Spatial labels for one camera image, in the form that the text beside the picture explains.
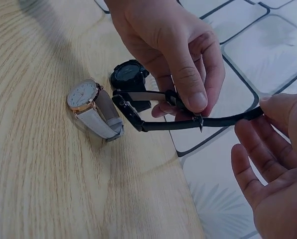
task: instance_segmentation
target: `fingernail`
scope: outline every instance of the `fingernail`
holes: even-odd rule
[[[264,96],[264,97],[262,97],[260,100],[261,101],[267,101],[267,100],[269,100],[271,98],[271,96]]]
[[[195,111],[202,111],[207,107],[207,98],[202,93],[195,93],[188,98],[189,106]]]

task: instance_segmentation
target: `white watch face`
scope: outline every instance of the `white watch face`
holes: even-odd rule
[[[94,99],[98,90],[99,89],[93,80],[83,81],[68,95],[68,105],[70,107],[80,107],[85,105]]]

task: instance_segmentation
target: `black digital watch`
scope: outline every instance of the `black digital watch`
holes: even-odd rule
[[[129,60],[114,68],[110,82],[117,91],[145,92],[149,72],[137,60]],[[138,113],[151,108],[150,101],[133,101],[130,104]]]

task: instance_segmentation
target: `watch dial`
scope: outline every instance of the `watch dial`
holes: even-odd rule
[[[70,107],[80,107],[93,99],[98,90],[94,81],[85,81],[71,91],[68,96],[68,105]]]
[[[117,73],[117,79],[119,81],[127,81],[135,77],[135,75],[139,72],[139,67],[134,64],[126,65],[122,67]]]

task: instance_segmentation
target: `black sports watch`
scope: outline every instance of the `black sports watch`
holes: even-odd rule
[[[145,78],[149,72],[137,60],[129,60],[114,68],[110,81],[113,88],[117,91],[136,91],[144,92]],[[138,113],[151,108],[150,101],[131,102]]]
[[[223,118],[207,118],[201,115],[196,115],[189,111],[178,93],[174,91],[158,92],[158,91],[113,91],[112,101],[116,107],[121,111],[125,118],[138,131],[148,132],[154,130],[178,130],[187,128],[203,127],[226,127],[235,125],[239,120],[253,120],[263,114],[260,107],[256,107],[250,111]],[[141,117],[130,107],[130,103],[134,101],[166,101],[172,106],[176,106],[182,111],[191,116],[192,119],[174,122],[147,122],[143,121]]]

